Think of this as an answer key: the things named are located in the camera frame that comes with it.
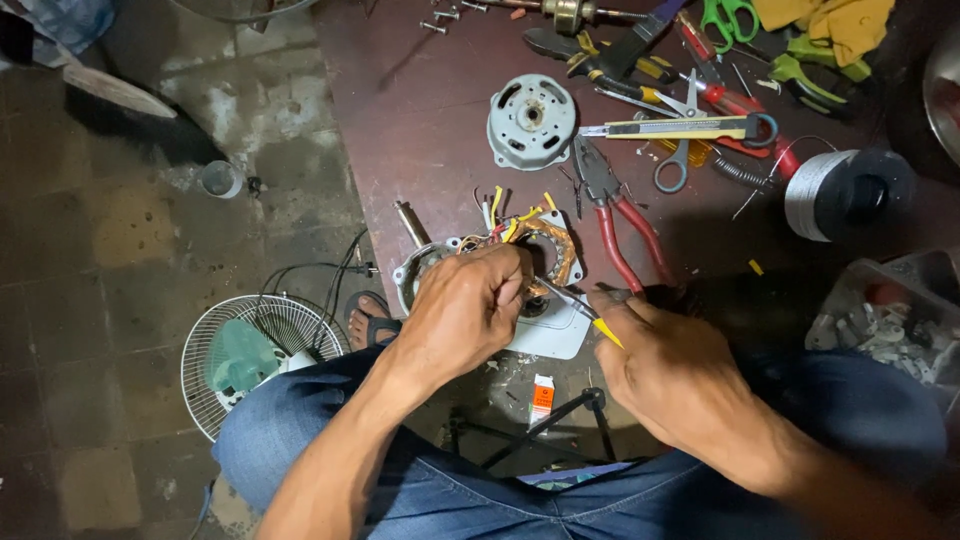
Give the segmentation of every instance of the copper winding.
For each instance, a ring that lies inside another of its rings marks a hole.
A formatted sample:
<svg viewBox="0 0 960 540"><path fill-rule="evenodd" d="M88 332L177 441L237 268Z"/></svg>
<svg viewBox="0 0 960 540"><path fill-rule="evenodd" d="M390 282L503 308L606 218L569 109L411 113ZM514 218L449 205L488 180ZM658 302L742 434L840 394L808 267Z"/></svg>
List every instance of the copper winding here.
<svg viewBox="0 0 960 540"><path fill-rule="evenodd" d="M573 267L573 261L577 257L576 247L573 245L573 238L563 227L544 221L538 217L521 221L516 227L511 243L530 234L543 234L553 242L557 248L557 263L553 270L547 273L546 278L559 287L566 287L570 278L570 269ZM537 298L547 294L547 288L537 282L533 282L527 289L527 295L530 298Z"/></svg>

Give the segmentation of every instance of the jeans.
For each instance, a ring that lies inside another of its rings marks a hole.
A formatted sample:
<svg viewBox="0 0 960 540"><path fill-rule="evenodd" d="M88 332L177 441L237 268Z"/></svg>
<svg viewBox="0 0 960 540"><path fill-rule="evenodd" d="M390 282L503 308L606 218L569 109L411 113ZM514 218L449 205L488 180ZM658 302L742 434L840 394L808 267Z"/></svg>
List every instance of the jeans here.
<svg viewBox="0 0 960 540"><path fill-rule="evenodd" d="M213 454L248 503L266 509L291 464L382 350L375 346L278 377L227 416ZM892 367L863 356L801 352L749 358L740 370L753 391L798 428L891 481L916 486L946 454L933 398ZM785 540L813 533L776 501L680 451L548 492L496 479L401 427L361 537Z"/></svg>

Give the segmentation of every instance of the tile floor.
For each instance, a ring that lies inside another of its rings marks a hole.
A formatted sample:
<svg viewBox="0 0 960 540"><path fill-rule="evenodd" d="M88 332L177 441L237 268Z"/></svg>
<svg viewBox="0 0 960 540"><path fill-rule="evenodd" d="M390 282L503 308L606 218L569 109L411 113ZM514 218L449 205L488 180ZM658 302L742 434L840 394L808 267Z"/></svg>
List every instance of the tile floor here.
<svg viewBox="0 0 960 540"><path fill-rule="evenodd" d="M363 227L308 14L259 36L125 0L103 44L92 63L177 101L269 189L205 197L196 171L75 123L59 73L0 74L0 539L185 538L219 471L183 404L184 338ZM322 302L330 277L281 289ZM350 275L342 298L379 287Z"/></svg>

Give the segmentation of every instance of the screw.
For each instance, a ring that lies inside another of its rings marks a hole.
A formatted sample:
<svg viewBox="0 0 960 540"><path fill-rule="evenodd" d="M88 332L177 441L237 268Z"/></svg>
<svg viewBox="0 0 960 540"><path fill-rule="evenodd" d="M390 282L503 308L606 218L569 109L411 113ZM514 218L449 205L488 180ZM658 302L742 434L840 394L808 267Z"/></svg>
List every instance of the screw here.
<svg viewBox="0 0 960 540"><path fill-rule="evenodd" d="M472 9L472 10L476 10L476 11L478 11L478 12L484 12L484 13L487 12L487 6L479 6L479 5L477 5L477 4L473 4L473 3L471 3L471 2L464 2L464 1L461 1L461 2L460 2L460 5L461 5L461 6L467 6L468 8L470 8L470 9Z"/></svg>
<svg viewBox="0 0 960 540"><path fill-rule="evenodd" d="M437 32L437 33L440 33L440 34L443 34L444 36L446 36L446 28L441 28L441 27L439 27L439 26L434 26L434 25L432 25L432 24L427 23L425 20L422 20L422 21L420 22L420 27L421 27L421 28L430 29L430 30L432 30L432 31L434 31L434 32Z"/></svg>
<svg viewBox="0 0 960 540"><path fill-rule="evenodd" d="M460 12L452 8L450 12L433 12L433 18L440 20L440 17L449 17L453 20L460 20Z"/></svg>

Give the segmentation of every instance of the foot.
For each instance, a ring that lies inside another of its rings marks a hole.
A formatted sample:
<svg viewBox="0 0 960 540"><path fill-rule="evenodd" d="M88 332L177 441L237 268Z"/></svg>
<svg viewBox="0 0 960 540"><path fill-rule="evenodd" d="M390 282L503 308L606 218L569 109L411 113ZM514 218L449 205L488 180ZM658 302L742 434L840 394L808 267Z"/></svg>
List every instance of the foot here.
<svg viewBox="0 0 960 540"><path fill-rule="evenodd" d="M390 313L385 311L383 307L380 307L380 304L369 296L361 296L359 303L360 309L354 309L350 312L348 324L350 345L354 351L366 349L373 345L373 343L367 342L367 325L369 324L370 317L390 318ZM376 343L382 343L384 339L389 339L395 335L395 331L380 329L376 331L374 339L376 339Z"/></svg>

